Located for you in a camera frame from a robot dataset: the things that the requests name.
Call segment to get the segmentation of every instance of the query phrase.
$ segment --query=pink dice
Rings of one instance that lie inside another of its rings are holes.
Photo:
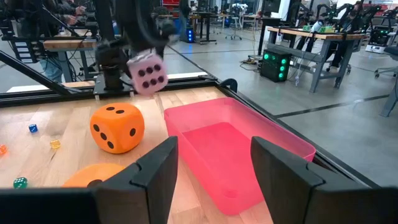
[[[157,54],[139,55],[127,62],[134,88],[139,94],[151,95],[168,82],[165,64]]]

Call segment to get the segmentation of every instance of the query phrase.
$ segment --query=small blue die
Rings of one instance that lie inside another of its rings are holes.
[[[29,130],[30,130],[32,133],[37,132],[37,125],[36,125],[36,124],[31,124],[31,125],[29,125]]]

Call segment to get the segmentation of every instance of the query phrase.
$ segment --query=computer tower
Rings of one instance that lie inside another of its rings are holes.
[[[262,56],[260,75],[273,82],[286,81],[291,56],[291,54],[279,52],[274,49],[265,49]]]

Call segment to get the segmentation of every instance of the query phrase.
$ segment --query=pink plastic bin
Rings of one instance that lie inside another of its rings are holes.
[[[169,108],[167,131],[216,206],[235,215],[264,200],[251,162],[250,143],[260,136],[312,161],[315,148],[233,98]]]

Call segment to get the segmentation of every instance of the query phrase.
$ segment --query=wooden tabletop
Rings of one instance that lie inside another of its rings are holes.
[[[17,177],[26,177],[29,187],[58,187],[76,171],[91,164],[128,166],[168,137],[163,114],[165,109],[222,97],[225,97],[224,94],[215,87],[205,87],[163,91],[154,96],[0,109],[0,144],[8,147],[8,152],[0,157],[0,187],[12,187]],[[136,105],[145,120],[144,139],[125,154],[110,154],[99,149],[90,134],[91,115],[99,107],[114,102]],[[30,133],[30,124],[36,124],[39,131]],[[49,143],[54,139],[60,140],[60,149],[50,148]],[[245,224],[272,221],[265,202],[239,215],[223,215],[180,158],[169,223]]]
[[[268,31],[278,32],[279,28],[268,27]],[[297,29],[280,29],[280,33],[282,34],[293,34],[293,35],[301,35],[303,37],[312,37],[313,34],[309,32],[305,32],[303,30]],[[365,34],[348,34],[346,40],[358,40],[365,37]],[[342,40],[343,35],[341,34],[315,34],[315,38],[322,40]]]
[[[75,30],[79,35],[90,36],[91,33],[84,29]],[[70,37],[70,33],[66,32],[64,34],[59,34],[57,37]],[[96,47],[95,39],[84,39],[84,40],[46,40],[43,45],[47,50],[55,49],[93,49]]]

